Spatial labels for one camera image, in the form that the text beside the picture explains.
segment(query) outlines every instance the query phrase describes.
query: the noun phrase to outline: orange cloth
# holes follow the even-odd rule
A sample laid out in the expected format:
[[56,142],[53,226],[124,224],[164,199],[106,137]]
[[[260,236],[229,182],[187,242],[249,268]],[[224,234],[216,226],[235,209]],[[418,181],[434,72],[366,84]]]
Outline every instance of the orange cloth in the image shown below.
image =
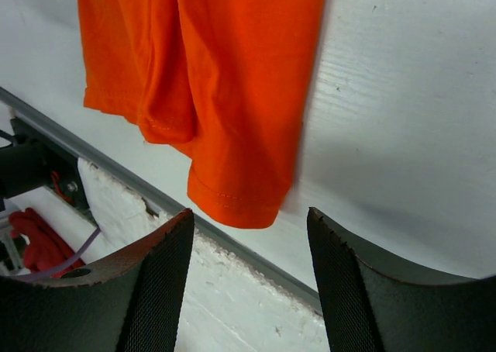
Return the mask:
[[84,105],[192,159],[213,219],[270,226],[291,187],[324,0],[78,0]]

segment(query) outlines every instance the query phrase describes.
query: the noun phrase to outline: gray edge trim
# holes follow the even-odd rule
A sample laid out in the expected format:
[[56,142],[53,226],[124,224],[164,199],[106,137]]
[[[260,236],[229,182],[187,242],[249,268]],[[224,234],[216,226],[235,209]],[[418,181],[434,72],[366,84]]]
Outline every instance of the gray edge trim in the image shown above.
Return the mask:
[[[0,101],[13,108],[16,112],[16,116],[48,136],[52,141],[58,143],[72,154],[81,156],[106,170],[123,184],[142,195],[146,200],[152,202],[153,205],[156,205],[171,214],[177,214],[184,209],[183,205],[139,178],[110,157],[105,156],[102,152],[96,150],[94,147],[84,142],[70,131],[67,131],[65,128],[2,87],[0,87]],[[314,289],[297,280],[289,273],[281,270],[248,247],[236,242],[229,235],[196,214],[195,225],[201,233],[213,239],[224,249],[233,252],[241,260],[252,266],[255,271],[260,272],[276,285],[280,285],[292,295],[309,304],[319,315],[322,314],[319,294]]]

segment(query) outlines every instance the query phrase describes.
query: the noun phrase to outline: orange fabric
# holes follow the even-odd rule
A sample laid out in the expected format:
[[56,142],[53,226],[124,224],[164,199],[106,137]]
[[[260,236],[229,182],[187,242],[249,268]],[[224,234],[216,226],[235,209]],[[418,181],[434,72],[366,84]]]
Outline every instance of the orange fabric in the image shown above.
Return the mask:
[[78,0],[84,105],[192,159],[213,219],[270,226],[291,187],[324,0]]

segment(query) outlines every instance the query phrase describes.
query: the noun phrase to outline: black cylinder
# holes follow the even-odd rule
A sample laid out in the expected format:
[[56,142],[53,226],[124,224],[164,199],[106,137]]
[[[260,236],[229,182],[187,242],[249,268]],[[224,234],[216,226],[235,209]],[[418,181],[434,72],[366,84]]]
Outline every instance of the black cylinder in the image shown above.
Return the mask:
[[47,184],[50,175],[43,155],[43,145],[37,142],[0,148],[0,198]]

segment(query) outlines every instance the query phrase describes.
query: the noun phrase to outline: red cloth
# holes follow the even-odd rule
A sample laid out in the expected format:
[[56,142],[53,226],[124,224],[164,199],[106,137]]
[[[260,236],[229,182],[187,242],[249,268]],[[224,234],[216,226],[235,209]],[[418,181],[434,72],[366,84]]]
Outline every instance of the red cloth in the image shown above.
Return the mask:
[[[20,233],[29,237],[29,245],[24,250],[24,266],[31,272],[46,271],[74,255],[73,250],[62,240],[51,226],[33,209],[14,212],[9,216],[13,227],[12,236]],[[84,262],[79,259],[70,267],[58,272],[53,277],[59,278],[68,271],[81,267]]]

